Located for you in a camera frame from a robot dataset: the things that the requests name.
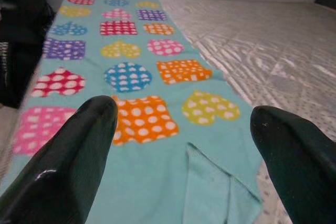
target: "fleece blanket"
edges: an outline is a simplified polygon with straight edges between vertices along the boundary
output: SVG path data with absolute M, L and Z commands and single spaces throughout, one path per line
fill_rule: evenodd
M 105 94 L 118 126 L 87 223 L 255 220 L 251 108 L 158 0 L 64 0 L 40 70 L 0 192 L 82 103 Z

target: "yellow heart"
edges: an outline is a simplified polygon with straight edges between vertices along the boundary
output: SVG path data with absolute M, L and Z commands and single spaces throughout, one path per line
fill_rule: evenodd
M 215 116 L 233 121 L 239 118 L 239 107 L 220 95 L 195 90 L 182 107 L 183 114 L 192 123 L 211 125 Z
M 137 58 L 141 53 L 141 48 L 135 44 L 125 43 L 121 40 L 103 47 L 100 53 L 105 57 L 118 58 L 124 55 L 127 58 Z
M 142 1 L 137 2 L 137 7 L 146 7 L 146 8 L 159 8 L 160 5 L 158 3 L 152 2 L 152 1 Z
M 67 17 L 86 17 L 91 14 L 91 10 L 88 8 L 64 5 L 59 9 L 59 13 Z

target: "folded fabric corner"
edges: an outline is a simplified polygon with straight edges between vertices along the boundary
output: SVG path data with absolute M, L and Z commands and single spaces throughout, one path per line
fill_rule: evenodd
M 183 224 L 253 223 L 261 211 L 261 200 L 194 144 L 187 144 L 187 154 Z

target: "teal fabric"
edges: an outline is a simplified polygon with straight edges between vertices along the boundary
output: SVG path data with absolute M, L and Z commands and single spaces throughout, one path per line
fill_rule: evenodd
M 129 142 L 122 146 L 111 145 L 107 164 L 94 200 L 87 223 L 252 223 L 261 208 L 256 174 L 261 162 L 260 154 L 249 132 L 251 107 L 238 97 L 223 80 L 220 72 L 205 81 L 181 82 L 167 85 L 156 67 L 157 61 L 196 59 L 205 68 L 211 69 L 198 51 L 183 37 L 169 19 L 159 21 L 175 28 L 171 36 L 151 35 L 143 24 L 157 23 L 138 20 L 136 3 L 110 6 L 104 0 L 95 0 L 93 5 L 76 5 L 64 0 L 63 5 L 91 9 L 88 17 L 67 17 L 58 14 L 55 24 L 75 22 L 87 28 L 87 33 L 77 36 L 49 33 L 49 38 L 58 40 L 84 40 L 85 57 L 82 60 L 62 61 L 44 59 L 41 75 L 50 74 L 59 67 L 80 74 L 86 79 L 86 86 L 74 95 L 52 94 L 48 97 L 33 97 L 25 110 L 34 106 L 65 106 L 77 109 L 87 99 L 96 95 L 117 95 L 119 99 L 137 99 L 159 95 L 166 103 L 179 133 L 154 142 L 138 144 Z M 102 13 L 113 8 L 122 8 L 132 14 L 137 36 L 101 36 L 100 22 L 107 19 Z M 178 56 L 160 57 L 149 52 L 147 43 L 151 39 L 173 39 L 184 46 Z M 129 59 L 103 57 L 100 49 L 122 39 L 138 45 L 141 55 Z M 104 80 L 103 73 L 114 65 L 132 62 L 144 66 L 152 75 L 146 88 L 129 93 L 112 89 Z M 235 121 L 216 118 L 209 126 L 191 123 L 182 113 L 182 106 L 195 90 L 209 92 L 234 102 L 239 106 L 241 116 Z M 16 155 L 9 173 L 0 187 L 2 193 L 29 157 Z

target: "white mattress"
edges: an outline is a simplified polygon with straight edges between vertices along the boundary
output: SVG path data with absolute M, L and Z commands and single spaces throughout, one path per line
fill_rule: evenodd
M 336 140 L 336 13 L 314 4 L 160 1 L 190 43 L 250 105 L 296 113 Z M 12 140 L 3 151 L 0 175 Z M 264 164 L 257 178 L 265 203 L 256 223 L 291 223 Z

